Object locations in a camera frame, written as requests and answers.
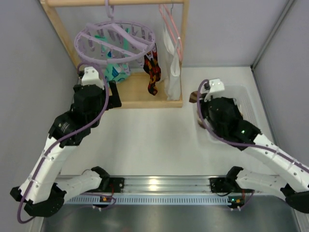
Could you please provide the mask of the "purple round clip hanger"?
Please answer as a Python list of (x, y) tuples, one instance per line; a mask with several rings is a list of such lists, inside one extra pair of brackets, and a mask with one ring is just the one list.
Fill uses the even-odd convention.
[[(106, 0), (106, 14), (108, 21), (87, 23), (74, 39), (75, 50), (82, 61), (98, 65), (142, 63), (144, 56), (155, 45), (155, 33), (149, 27), (130, 21), (116, 21), (114, 7)], [(105, 36), (107, 42), (95, 38), (95, 35)], [(123, 48), (122, 42), (129, 42), (128, 50)], [(101, 45), (112, 52), (112, 58), (101, 56)]]

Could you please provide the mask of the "brown striped sock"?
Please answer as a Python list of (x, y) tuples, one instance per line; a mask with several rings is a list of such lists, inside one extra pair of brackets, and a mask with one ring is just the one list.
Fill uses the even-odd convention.
[(201, 119), (199, 118), (198, 115), (198, 110), (197, 110), (197, 91), (194, 91), (190, 94), (189, 97), (189, 102), (192, 103), (194, 105), (194, 109), (195, 109), (195, 115), (196, 115), (196, 120), (197, 120), (197, 124), (199, 127), (201, 127), (202, 129), (205, 129)]

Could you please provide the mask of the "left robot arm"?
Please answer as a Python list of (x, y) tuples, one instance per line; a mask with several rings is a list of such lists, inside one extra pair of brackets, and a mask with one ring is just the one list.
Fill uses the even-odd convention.
[(94, 167), (70, 180), (56, 178), (67, 158), (100, 123), (102, 114), (121, 107), (115, 81), (108, 82), (111, 95), (104, 86), (75, 85), (70, 109), (55, 118), (38, 162), (26, 181), (12, 188), (10, 195), (31, 217), (50, 217), (71, 198), (89, 191), (105, 191), (110, 175), (101, 167)]

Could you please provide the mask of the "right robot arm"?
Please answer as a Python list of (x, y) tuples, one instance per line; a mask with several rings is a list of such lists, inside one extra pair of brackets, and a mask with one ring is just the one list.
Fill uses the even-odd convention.
[(273, 144), (259, 128), (245, 120), (234, 99), (197, 100), (205, 129), (219, 141), (245, 151), (266, 165), (274, 176), (234, 166), (225, 176), (230, 191), (251, 189), (284, 200), (301, 213), (309, 212), (309, 168)]

